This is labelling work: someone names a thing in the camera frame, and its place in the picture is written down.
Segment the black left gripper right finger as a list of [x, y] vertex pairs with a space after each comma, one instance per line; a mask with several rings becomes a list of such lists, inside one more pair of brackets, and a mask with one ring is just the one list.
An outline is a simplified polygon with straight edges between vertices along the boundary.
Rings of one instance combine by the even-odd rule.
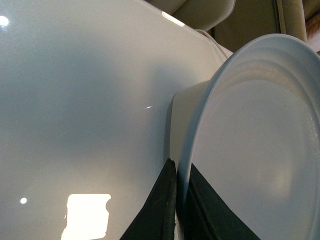
[[183, 213], [186, 240], [258, 240], [192, 164]]

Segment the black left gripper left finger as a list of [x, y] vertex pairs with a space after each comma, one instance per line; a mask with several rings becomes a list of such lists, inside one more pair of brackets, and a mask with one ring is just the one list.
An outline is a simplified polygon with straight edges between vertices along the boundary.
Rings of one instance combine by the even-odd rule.
[[142, 209], [122, 240], [173, 240], [177, 196], [175, 162], [167, 159]]

